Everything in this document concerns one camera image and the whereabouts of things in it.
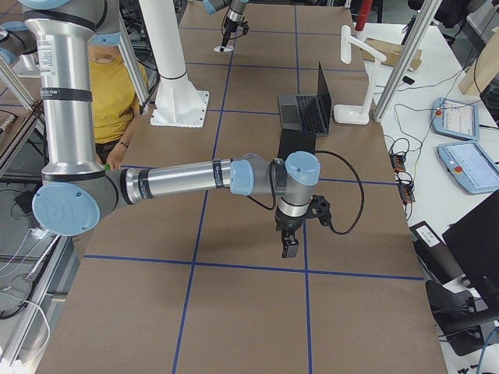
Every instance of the white desk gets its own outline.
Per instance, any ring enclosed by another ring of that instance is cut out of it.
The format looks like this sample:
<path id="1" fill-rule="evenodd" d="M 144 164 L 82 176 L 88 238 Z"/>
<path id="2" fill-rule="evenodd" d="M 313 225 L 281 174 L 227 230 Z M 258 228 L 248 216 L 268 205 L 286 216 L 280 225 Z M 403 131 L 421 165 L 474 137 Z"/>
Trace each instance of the white desk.
<path id="1" fill-rule="evenodd" d="M 364 31 L 359 33 L 358 38 L 365 40 L 366 37 L 372 37 L 392 43 L 400 43 L 403 37 L 403 27 L 403 25 L 367 24 Z M 451 49 L 435 26 L 429 28 L 419 48 L 423 50 L 423 63 L 415 72 L 407 72 L 406 74 L 415 80 L 412 85 L 413 87 L 439 83 L 444 79 L 450 78 L 461 69 Z M 367 72 L 370 72 L 372 67 L 373 64 L 371 62 L 366 62 Z M 384 86 L 386 84 L 391 70 L 391 67 L 382 66 L 380 75 L 378 76 L 378 85 Z M 381 123 L 384 133 L 395 139 L 399 137 L 408 138 L 408 136 L 400 132 L 398 123 L 395 120 L 394 107 L 396 104 L 404 104 L 415 109 L 432 108 L 433 102 L 438 97 L 444 97 L 449 91 L 448 98 L 450 99 L 468 103 L 479 100 L 479 97 L 464 96 L 461 94 L 458 84 L 463 76 L 464 73 L 462 72 L 456 82 L 455 78 L 453 78 L 436 87 L 397 92 Z M 402 84 L 399 89 L 401 90 L 408 86 L 407 84 Z M 478 106 L 480 110 L 480 124 L 495 126 L 494 120 L 481 101 L 478 103 Z M 399 106 L 397 107 L 397 112 L 402 129 L 405 132 L 415 136 L 417 139 L 425 137 L 430 127 L 430 111 L 411 111 Z M 409 140 L 411 149 L 419 147 L 417 141 L 410 138 Z M 441 235 L 448 229 L 449 224 L 459 220 L 489 196 L 489 194 L 471 195 L 465 192 L 448 174 L 444 165 L 438 159 L 437 145 L 452 143 L 454 141 L 458 140 L 440 136 L 430 130 L 428 137 L 423 143 L 416 169 L 415 162 L 418 153 L 409 153 L 405 166 L 409 173 L 416 179 L 416 190 L 414 192 L 416 202 L 413 204 L 409 226 L 420 221 L 426 221 Z M 387 145 L 391 145 L 389 138 L 387 138 Z M 499 131 L 480 129 L 480 145 L 494 161 L 499 161 Z M 400 148 L 396 148 L 395 150 L 402 150 L 406 145 L 404 142 L 400 142 L 399 146 Z M 480 352 L 474 352 L 464 357 L 458 357 L 448 343 L 442 344 L 442 350 L 448 371 L 453 374 L 459 369 L 476 365 L 480 356 Z M 482 371 L 499 372 L 499 347 L 497 345 L 488 347 Z"/>

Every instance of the red cylinder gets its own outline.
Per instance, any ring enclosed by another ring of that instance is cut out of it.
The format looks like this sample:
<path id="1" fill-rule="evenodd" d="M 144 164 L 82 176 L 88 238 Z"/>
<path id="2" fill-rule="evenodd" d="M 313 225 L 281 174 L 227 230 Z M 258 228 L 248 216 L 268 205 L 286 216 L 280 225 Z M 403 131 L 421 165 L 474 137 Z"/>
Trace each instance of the red cylinder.
<path id="1" fill-rule="evenodd" d="M 367 17 L 371 11 L 371 6 L 373 5 L 373 0 L 364 0 L 362 6 L 360 7 L 359 17 L 357 18 L 356 30 L 364 30 L 364 25 L 366 24 Z"/>

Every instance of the person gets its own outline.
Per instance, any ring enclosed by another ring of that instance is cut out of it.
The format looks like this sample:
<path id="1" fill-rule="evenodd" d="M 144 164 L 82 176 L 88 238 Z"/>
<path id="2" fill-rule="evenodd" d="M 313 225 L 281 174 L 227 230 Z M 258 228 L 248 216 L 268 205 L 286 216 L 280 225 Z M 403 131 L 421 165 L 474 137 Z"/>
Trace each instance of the person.
<path id="1" fill-rule="evenodd" d="M 140 103 L 118 47 L 89 45 L 96 159 L 118 169 L 136 131 Z M 144 82 L 147 75 L 140 71 Z"/>

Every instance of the black pants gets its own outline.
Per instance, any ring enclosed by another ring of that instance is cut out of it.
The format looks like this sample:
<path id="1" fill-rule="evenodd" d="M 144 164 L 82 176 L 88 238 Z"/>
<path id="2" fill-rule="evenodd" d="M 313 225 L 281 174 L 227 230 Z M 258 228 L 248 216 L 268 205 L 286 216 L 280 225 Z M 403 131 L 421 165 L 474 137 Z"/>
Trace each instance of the black pants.
<path id="1" fill-rule="evenodd" d="M 106 160 L 108 159 L 109 154 L 115 148 L 115 145 L 118 144 L 118 140 L 113 140 L 109 143 L 95 143 L 95 152 L 99 155 L 103 164 L 106 164 Z"/>

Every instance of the blue joint cap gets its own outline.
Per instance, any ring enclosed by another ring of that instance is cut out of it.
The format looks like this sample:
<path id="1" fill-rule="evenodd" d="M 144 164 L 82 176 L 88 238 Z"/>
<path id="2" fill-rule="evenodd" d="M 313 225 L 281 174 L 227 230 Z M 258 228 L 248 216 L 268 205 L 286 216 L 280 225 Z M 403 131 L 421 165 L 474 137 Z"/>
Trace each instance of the blue joint cap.
<path id="1" fill-rule="evenodd" d="M 291 153 L 285 162 L 291 178 L 302 185 L 316 185 L 319 182 L 320 161 L 311 153 L 298 151 Z"/>
<path id="2" fill-rule="evenodd" d="M 0 58 L 5 61 L 7 65 L 13 64 L 17 61 L 17 56 L 5 48 L 0 48 Z"/>
<path id="3" fill-rule="evenodd" d="M 203 0 L 203 5 L 208 14 L 215 14 L 217 12 L 215 7 L 210 3 L 210 0 Z"/>
<path id="4" fill-rule="evenodd" d="M 49 10 L 58 8 L 70 2 L 71 0 L 18 0 L 21 4 L 29 6 L 32 9 Z"/>
<path id="5" fill-rule="evenodd" d="M 42 186 L 33 198 L 33 213 L 44 228 L 63 236 L 74 236 L 94 228 L 101 219 L 95 199 L 71 183 Z"/>
<path id="6" fill-rule="evenodd" d="M 231 192 L 235 195 L 248 196 L 253 191 L 255 176 L 248 160 L 231 163 Z"/>
<path id="7" fill-rule="evenodd" d="M 5 31 L 26 31 L 29 30 L 24 22 L 21 21 L 10 21 L 10 22 L 5 22 L 2 25 L 0 25 L 0 29 L 3 29 Z"/>
<path id="8" fill-rule="evenodd" d="M 107 45 L 109 47 L 115 47 L 119 45 L 120 38 L 121 38 L 120 33 L 96 34 L 92 39 L 90 39 L 90 44 Z"/>

